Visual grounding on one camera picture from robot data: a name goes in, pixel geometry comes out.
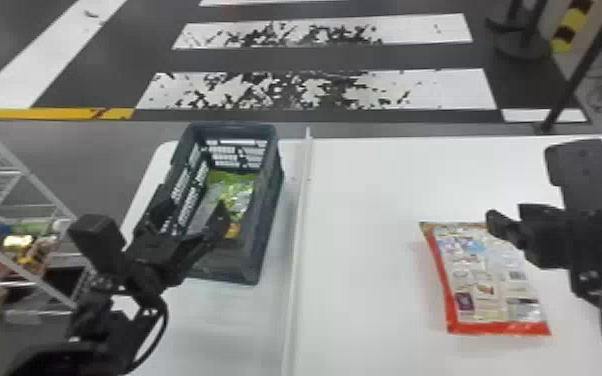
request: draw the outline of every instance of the metal wire shelf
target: metal wire shelf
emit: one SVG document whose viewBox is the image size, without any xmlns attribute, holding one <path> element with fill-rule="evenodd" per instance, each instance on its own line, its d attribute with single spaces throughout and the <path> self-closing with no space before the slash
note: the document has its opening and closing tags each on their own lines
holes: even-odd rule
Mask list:
<svg viewBox="0 0 602 376">
<path fill-rule="evenodd" d="M 21 290 L 33 291 L 20 301 L 4 306 L 8 321 L 36 323 L 38 318 L 29 320 L 28 317 L 68 314 L 76 307 L 76 299 L 88 286 L 93 272 L 88 260 L 74 245 L 63 242 L 65 230 L 74 220 L 75 215 L 65 204 L 0 142 L 0 288 L 10 293 L 17 291 L 17 295 Z M 32 233 L 32 246 L 23 251 L 10 249 L 3 244 L 9 232 L 14 236 L 19 232 Z M 39 252 L 41 240 L 46 242 L 42 243 L 46 245 L 42 248 L 42 257 L 33 258 L 39 253 L 27 256 L 32 247 Z M 65 281 L 61 281 L 61 285 L 49 278 L 49 274 L 56 276 L 69 269 L 73 274 L 81 270 L 72 288 L 66 288 Z"/>
</svg>

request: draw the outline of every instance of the yellow and black striped post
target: yellow and black striped post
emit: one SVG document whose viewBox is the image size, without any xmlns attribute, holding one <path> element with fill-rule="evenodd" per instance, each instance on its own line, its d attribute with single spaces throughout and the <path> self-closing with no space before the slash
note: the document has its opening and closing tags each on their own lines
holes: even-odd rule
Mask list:
<svg viewBox="0 0 602 376">
<path fill-rule="evenodd" d="M 574 37 L 588 22 L 588 13 L 592 7 L 593 0 L 572 1 L 551 40 L 551 48 L 554 52 L 572 50 Z"/>
</svg>

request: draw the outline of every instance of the black pole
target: black pole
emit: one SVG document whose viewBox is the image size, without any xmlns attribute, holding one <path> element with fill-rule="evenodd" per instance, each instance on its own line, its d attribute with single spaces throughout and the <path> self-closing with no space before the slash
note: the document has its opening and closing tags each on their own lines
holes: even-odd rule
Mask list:
<svg viewBox="0 0 602 376">
<path fill-rule="evenodd" d="M 560 100 L 555 104 L 555 106 L 548 113 L 548 116 L 544 120 L 543 123 L 535 125 L 539 131 L 542 133 L 550 133 L 553 130 L 554 124 L 558 121 L 558 117 L 562 113 L 562 110 L 567 107 L 569 100 L 574 96 L 574 92 L 579 87 L 581 81 L 588 73 L 588 69 L 593 64 L 597 56 L 602 52 L 602 26 L 600 30 L 597 32 L 595 39 L 593 39 L 593 43 L 591 43 L 590 47 L 588 47 L 588 51 L 583 55 L 583 58 L 579 62 L 579 65 L 576 66 L 572 77 L 569 79 L 567 86 L 565 86 L 565 90 L 563 91 Z"/>
<path fill-rule="evenodd" d="M 518 16 L 518 11 L 523 7 L 523 0 L 511 0 L 509 10 L 506 12 L 506 19 L 513 21 Z"/>
<path fill-rule="evenodd" d="M 529 21 L 529 12 L 523 7 L 523 0 L 503 1 L 488 11 L 486 25 L 498 33 L 523 30 Z"/>
<path fill-rule="evenodd" d="M 544 14 L 544 9 L 546 9 L 546 4 L 548 0 L 537 0 L 534 4 L 534 9 L 532 9 L 532 15 L 530 16 L 530 23 L 527 25 L 525 30 L 523 30 L 523 35 L 520 38 L 520 46 L 527 47 L 532 43 L 532 37 L 539 29 L 539 21 L 541 20 L 541 16 Z"/>
</svg>

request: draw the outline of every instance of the black stanchion base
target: black stanchion base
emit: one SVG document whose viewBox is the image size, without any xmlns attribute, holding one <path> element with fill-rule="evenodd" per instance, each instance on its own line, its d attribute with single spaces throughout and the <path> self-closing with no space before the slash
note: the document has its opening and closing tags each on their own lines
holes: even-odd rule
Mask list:
<svg viewBox="0 0 602 376">
<path fill-rule="evenodd" d="M 510 20 L 506 17 L 509 6 L 508 3 L 503 3 L 492 8 L 485 18 L 485 24 L 490 29 L 500 33 L 525 29 L 530 18 L 530 12 L 524 7 L 521 7 L 518 9 L 516 18 Z"/>
<path fill-rule="evenodd" d="M 536 136 L 550 136 L 557 134 L 555 132 L 555 124 L 550 129 L 542 128 L 543 123 L 534 123 L 532 124 L 532 130 L 534 130 L 534 134 Z"/>
<path fill-rule="evenodd" d="M 529 45 L 521 47 L 522 32 L 506 33 L 497 37 L 497 50 L 504 55 L 522 61 L 536 61 L 551 56 L 551 46 L 548 41 L 536 33 Z"/>
</svg>

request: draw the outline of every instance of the product package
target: product package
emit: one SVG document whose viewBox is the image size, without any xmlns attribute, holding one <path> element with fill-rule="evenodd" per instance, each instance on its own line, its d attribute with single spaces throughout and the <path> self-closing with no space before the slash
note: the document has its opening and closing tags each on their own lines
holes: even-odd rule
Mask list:
<svg viewBox="0 0 602 376">
<path fill-rule="evenodd" d="M 187 233 L 201 232 L 217 204 L 222 201 L 231 217 L 231 226 L 225 238 L 235 238 L 240 232 L 240 220 L 250 205 L 255 180 L 256 174 L 211 170 L 207 176 L 205 196 L 191 220 Z"/>
<path fill-rule="evenodd" d="M 478 223 L 422 223 L 443 286 L 448 332 L 550 335 L 522 252 Z"/>
</svg>

